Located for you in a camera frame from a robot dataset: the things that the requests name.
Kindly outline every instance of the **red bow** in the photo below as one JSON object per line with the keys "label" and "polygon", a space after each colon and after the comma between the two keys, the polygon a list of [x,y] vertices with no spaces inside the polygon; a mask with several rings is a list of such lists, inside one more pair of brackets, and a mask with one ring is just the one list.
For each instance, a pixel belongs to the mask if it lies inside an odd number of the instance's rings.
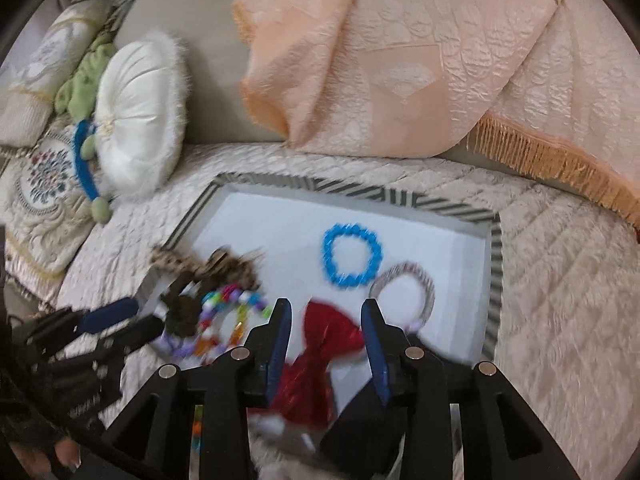
{"label": "red bow", "polygon": [[306,306],[306,349],[285,364],[270,410],[293,424],[326,428],[334,420],[334,394],[326,368],[333,359],[364,347],[360,329],[334,306],[311,300]]}

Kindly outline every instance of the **quilted bedspread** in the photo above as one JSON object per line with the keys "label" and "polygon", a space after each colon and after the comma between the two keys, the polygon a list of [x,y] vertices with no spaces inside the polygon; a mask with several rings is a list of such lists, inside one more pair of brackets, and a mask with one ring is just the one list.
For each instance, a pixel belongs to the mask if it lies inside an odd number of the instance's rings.
{"label": "quilted bedspread", "polygon": [[[640,250],[613,213],[533,181],[455,162],[309,155],[276,144],[191,146],[168,185],[146,202],[117,203],[71,265],[59,304],[98,307],[133,295],[152,245],[162,243],[222,171],[340,178],[427,193],[500,212],[504,255],[496,363],[543,421],[583,480],[613,480],[640,437]],[[95,341],[77,341],[71,353]],[[130,356],[124,398],[160,362]],[[331,479],[252,438],[264,478]],[[462,477],[456,460],[456,476]]]}

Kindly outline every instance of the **white pillow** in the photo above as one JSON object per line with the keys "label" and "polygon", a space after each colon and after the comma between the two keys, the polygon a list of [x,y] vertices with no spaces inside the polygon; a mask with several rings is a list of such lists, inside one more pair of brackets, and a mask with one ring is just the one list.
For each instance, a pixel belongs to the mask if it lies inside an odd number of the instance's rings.
{"label": "white pillow", "polygon": [[180,157],[188,93],[184,49],[159,30],[119,50],[100,80],[95,146],[121,196],[153,193]]}

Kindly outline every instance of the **peach blanket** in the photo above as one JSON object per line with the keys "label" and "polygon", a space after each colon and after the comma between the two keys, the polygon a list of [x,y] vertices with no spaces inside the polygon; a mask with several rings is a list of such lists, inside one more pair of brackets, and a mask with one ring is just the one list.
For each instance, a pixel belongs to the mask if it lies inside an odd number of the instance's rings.
{"label": "peach blanket", "polygon": [[418,157],[472,132],[476,150],[640,223],[640,56],[601,0],[237,0],[234,13],[252,53],[244,102],[289,146]]}

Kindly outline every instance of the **blue gripper pad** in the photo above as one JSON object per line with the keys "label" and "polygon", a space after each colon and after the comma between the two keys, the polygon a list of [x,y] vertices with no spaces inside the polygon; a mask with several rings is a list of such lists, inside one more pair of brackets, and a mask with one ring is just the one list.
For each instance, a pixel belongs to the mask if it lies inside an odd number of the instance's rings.
{"label": "blue gripper pad", "polygon": [[78,333],[98,334],[137,313],[138,302],[133,298],[122,298],[86,314],[78,325]]}
{"label": "blue gripper pad", "polygon": [[376,388],[376,393],[382,405],[386,406],[391,398],[389,367],[386,364],[385,353],[382,349],[380,338],[378,337],[376,324],[372,318],[369,301],[365,301],[362,304],[360,325],[362,327],[362,335],[364,336],[364,345],[367,349],[367,356],[369,357],[369,365],[371,366],[373,385]]}
{"label": "blue gripper pad", "polygon": [[286,300],[278,300],[275,309],[282,309],[283,313],[280,319],[280,326],[278,327],[278,336],[269,361],[269,367],[267,368],[267,389],[265,395],[269,404],[271,404],[273,397],[275,397],[278,392],[282,367],[287,357],[287,347],[289,346],[289,336],[291,334],[291,304]]}

